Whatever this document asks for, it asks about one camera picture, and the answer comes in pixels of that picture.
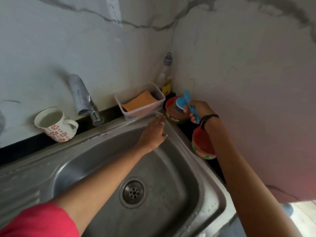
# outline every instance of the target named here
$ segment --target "drain strainer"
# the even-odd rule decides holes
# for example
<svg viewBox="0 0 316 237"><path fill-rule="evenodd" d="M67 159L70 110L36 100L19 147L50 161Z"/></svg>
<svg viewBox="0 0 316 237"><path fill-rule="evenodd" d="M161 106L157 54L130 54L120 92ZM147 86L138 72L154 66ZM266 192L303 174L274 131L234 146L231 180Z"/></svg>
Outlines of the drain strainer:
<svg viewBox="0 0 316 237"><path fill-rule="evenodd" d="M146 198L147 187L138 177L126 179L120 188L120 201L127 208L140 206Z"/></svg>

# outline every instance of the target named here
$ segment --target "white wall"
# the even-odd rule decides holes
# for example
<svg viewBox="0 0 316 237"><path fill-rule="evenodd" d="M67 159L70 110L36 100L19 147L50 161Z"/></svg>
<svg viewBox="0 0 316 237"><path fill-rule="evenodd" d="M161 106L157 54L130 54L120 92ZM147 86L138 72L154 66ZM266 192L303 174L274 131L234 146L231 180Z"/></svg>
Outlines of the white wall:
<svg viewBox="0 0 316 237"><path fill-rule="evenodd" d="M0 147L38 134L45 108L79 118L63 76L78 74L103 110L116 91L153 79L171 50L174 25L162 27L177 0L0 3Z"/></svg>
<svg viewBox="0 0 316 237"><path fill-rule="evenodd" d="M316 0L198 1L174 33L176 93L208 101L280 202L316 199Z"/></svg>

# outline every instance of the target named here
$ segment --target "red sleeve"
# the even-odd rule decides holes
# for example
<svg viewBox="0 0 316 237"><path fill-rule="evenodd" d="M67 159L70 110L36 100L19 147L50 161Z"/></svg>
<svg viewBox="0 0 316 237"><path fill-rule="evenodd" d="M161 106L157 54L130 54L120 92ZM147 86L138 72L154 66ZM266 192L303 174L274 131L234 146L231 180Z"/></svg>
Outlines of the red sleeve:
<svg viewBox="0 0 316 237"><path fill-rule="evenodd" d="M79 237L75 223L59 206L47 202L20 213L0 230L1 237Z"/></svg>

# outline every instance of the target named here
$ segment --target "stainless steel sink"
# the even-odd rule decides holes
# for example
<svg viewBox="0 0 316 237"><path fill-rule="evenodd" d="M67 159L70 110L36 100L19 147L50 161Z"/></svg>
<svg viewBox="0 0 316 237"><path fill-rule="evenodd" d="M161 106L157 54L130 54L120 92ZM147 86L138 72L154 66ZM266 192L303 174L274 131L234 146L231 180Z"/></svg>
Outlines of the stainless steel sink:
<svg viewBox="0 0 316 237"><path fill-rule="evenodd" d="M0 226L117 158L151 119L118 119L0 169ZM213 236L233 217L230 195L187 138L170 123L165 132L167 140L132 169L83 236Z"/></svg>

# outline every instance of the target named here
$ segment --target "faucet spout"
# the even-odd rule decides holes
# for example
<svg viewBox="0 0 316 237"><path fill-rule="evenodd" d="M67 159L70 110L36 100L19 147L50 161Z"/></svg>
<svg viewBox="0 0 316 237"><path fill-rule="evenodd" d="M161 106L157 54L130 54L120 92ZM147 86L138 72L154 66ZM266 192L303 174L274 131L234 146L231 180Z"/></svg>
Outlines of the faucet spout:
<svg viewBox="0 0 316 237"><path fill-rule="evenodd" d="M100 112L93 103L81 78L76 74L71 74L69 75L67 81L72 92L78 115L81 116L89 114L94 126L102 125L103 120L101 119Z"/></svg>

